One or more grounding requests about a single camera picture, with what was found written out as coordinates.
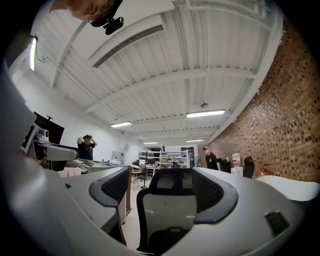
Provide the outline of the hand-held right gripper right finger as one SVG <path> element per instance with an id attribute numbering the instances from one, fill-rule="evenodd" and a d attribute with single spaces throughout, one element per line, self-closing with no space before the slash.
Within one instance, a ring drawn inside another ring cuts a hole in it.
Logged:
<path id="1" fill-rule="evenodd" d="M 209 199 L 210 185 L 223 190 L 221 200 L 196 214 L 191 230 L 167 256 L 272 256 L 291 238 L 304 210 L 270 185 L 202 167 L 194 192 Z"/>

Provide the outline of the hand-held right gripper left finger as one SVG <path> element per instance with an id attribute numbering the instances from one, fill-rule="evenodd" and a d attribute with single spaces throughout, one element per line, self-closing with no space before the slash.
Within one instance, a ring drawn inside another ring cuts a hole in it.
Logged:
<path id="1" fill-rule="evenodd" d="M 7 164 L 6 204 L 24 233 L 47 256 L 137 256 L 81 209 L 55 171 L 31 159 Z"/>

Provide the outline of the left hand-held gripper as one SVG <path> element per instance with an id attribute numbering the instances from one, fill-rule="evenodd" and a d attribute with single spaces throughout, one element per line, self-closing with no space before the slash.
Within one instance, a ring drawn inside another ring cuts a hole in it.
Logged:
<path id="1" fill-rule="evenodd" d="M 67 162 L 78 159 L 78 150 L 73 147 L 50 143 L 49 131 L 41 128 L 41 118 L 34 112 L 34 123 L 25 136 L 20 150 L 25 156 L 38 160 L 45 169 L 63 171 Z"/>

